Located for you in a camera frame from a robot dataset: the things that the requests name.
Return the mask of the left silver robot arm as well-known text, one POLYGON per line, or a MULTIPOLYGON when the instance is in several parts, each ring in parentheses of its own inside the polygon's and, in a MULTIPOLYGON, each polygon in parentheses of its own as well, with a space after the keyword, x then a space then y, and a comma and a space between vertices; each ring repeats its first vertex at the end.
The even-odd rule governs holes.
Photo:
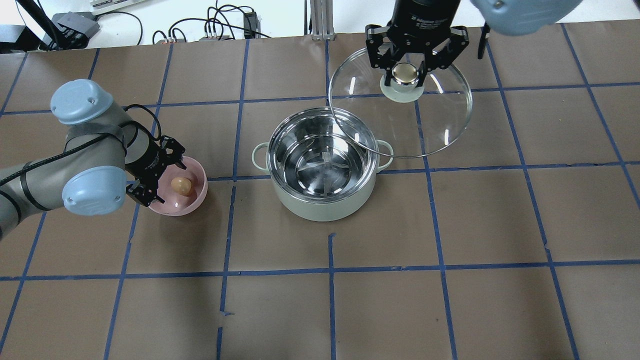
POLYGON ((94 216, 116 212, 126 198, 144 207, 164 203, 160 178, 169 166, 186 169, 183 145, 151 133, 93 80, 60 86, 50 109, 68 128, 63 151, 2 169, 3 239, 28 217, 58 208, 94 216))

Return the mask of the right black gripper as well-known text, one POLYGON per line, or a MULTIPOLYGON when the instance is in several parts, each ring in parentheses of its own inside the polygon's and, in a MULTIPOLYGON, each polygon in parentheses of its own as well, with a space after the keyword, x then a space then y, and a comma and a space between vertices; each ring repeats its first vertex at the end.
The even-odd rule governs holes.
POLYGON ((366 52, 381 73, 382 89, 393 88, 394 68, 406 54, 423 55, 418 88, 433 70, 453 64, 470 43, 466 27, 452 26, 459 6, 459 0, 397 0, 387 26, 366 26, 366 52))

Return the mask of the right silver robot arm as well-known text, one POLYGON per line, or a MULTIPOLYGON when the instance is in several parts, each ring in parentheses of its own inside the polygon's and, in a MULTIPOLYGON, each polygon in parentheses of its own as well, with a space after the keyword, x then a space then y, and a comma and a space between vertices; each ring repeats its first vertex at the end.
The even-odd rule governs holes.
MULTIPOLYGON (((478 44, 482 57, 491 31, 507 36, 534 34, 564 18, 578 0, 474 0, 484 25, 478 44)), ((426 75, 447 69, 470 43, 467 28, 453 26, 458 0, 398 0, 386 26, 365 28, 369 64, 384 72, 382 84, 421 87, 426 75)))

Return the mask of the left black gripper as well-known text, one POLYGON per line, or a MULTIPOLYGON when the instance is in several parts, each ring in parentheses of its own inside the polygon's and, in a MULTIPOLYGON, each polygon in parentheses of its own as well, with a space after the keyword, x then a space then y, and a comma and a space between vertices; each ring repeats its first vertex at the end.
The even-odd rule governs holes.
POLYGON ((171 136, 161 135, 159 140, 147 137, 142 154, 135 160, 125 161, 125 170, 134 177, 132 184, 126 185, 125 193, 142 207, 159 202, 159 180, 169 166, 186 170, 183 162, 185 147, 171 136))

